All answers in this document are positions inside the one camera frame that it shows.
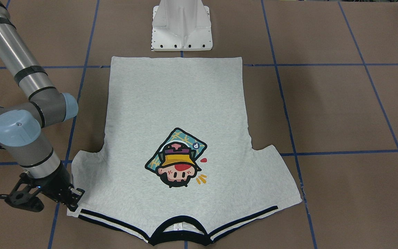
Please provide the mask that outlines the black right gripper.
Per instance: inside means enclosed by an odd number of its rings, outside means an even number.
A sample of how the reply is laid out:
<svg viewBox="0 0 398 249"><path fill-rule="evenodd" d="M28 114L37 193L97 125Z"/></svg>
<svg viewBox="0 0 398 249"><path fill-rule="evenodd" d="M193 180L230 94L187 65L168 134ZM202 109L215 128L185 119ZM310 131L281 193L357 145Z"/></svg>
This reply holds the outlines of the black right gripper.
<svg viewBox="0 0 398 249"><path fill-rule="evenodd" d="M85 193L81 188L75 188L70 182L70 174L62 163L49 176L35 179L41 187L41 193L55 202L66 205L71 212L78 208L78 202Z"/></svg>

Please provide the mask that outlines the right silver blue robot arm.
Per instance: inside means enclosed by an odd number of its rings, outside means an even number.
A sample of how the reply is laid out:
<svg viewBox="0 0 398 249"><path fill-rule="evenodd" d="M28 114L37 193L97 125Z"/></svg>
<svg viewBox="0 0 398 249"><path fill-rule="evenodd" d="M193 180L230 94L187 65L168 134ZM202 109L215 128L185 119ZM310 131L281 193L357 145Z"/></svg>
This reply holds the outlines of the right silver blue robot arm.
<svg viewBox="0 0 398 249"><path fill-rule="evenodd" d="M0 149L22 168L9 194L0 194L8 205L31 212L43 210L38 195L76 211L84 190L72 183L44 128L78 114L78 103L70 93L61 93L46 70L19 35L7 6L0 1L0 59L11 74L25 101L0 105Z"/></svg>

